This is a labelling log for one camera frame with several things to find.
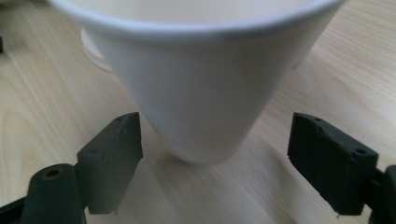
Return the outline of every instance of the wooden table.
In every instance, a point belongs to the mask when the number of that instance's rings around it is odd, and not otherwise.
[[[115,117],[138,111],[82,50],[80,28],[44,1],[0,7],[0,205],[76,153]],[[142,118],[144,159],[119,213],[89,223],[367,223],[337,217],[290,165],[292,113],[329,121],[396,163],[396,1],[351,0],[291,71],[241,150],[211,166],[170,156]]]

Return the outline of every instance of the tabletop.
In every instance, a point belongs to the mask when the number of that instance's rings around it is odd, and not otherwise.
[[[45,1],[0,6],[0,206],[117,116],[139,111],[84,54],[80,27]],[[327,120],[396,163],[396,1],[350,0],[290,71],[241,149],[216,165],[172,157],[141,116],[144,159],[118,213],[88,223],[367,223],[339,217],[287,157],[293,112]]]

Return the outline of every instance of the cup rim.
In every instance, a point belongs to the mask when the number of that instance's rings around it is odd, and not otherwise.
[[[339,8],[346,0],[312,0],[309,3],[269,17],[214,23],[161,23],[133,21],[104,15],[79,6],[70,0],[49,0],[52,5],[90,32],[124,36],[132,39],[199,42],[238,39],[283,30],[296,23]]]

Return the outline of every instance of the cup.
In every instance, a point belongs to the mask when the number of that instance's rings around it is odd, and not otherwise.
[[[343,0],[50,0],[81,24],[167,149],[213,163],[241,145]]]

